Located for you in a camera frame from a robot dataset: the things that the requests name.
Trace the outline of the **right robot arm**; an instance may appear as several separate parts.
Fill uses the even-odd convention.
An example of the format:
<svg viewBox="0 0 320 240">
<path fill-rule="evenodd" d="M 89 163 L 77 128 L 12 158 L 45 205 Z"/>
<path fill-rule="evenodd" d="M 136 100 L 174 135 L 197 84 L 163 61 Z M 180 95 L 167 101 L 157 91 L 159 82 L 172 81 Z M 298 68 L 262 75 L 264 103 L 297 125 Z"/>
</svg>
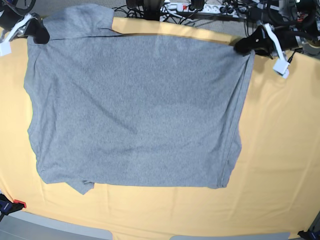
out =
<svg viewBox="0 0 320 240">
<path fill-rule="evenodd" d="M 17 0 L 2 0 L 0 2 L 0 42 L 11 42 L 15 39 L 32 37 L 35 44 L 44 45 L 50 40 L 50 34 L 44 26 L 43 18 L 37 13 L 31 13 L 35 1 L 25 4 L 26 8 L 17 7 Z"/>
</svg>

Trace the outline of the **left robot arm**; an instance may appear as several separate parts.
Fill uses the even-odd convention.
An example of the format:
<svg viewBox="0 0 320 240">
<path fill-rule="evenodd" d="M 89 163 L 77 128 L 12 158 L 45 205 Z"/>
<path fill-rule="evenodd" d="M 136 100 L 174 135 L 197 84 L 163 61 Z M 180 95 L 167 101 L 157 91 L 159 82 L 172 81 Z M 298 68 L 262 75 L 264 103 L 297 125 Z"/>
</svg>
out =
<svg viewBox="0 0 320 240">
<path fill-rule="evenodd" d="M 278 51 L 320 57 L 320 2 L 318 0 L 264 0 L 246 11 L 255 30 L 234 44 L 241 55 L 254 51 L 270 59 Z"/>
</svg>

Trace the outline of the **black robot base post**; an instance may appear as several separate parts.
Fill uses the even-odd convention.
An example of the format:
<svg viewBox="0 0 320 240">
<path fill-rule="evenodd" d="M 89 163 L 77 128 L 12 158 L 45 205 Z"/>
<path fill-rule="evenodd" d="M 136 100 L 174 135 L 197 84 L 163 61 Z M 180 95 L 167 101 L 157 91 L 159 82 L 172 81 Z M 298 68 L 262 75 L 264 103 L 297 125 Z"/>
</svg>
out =
<svg viewBox="0 0 320 240">
<path fill-rule="evenodd" d="M 126 0 L 126 7 L 130 10 L 139 10 L 142 7 L 142 18 L 149 21 L 159 21 L 164 0 Z"/>
</svg>

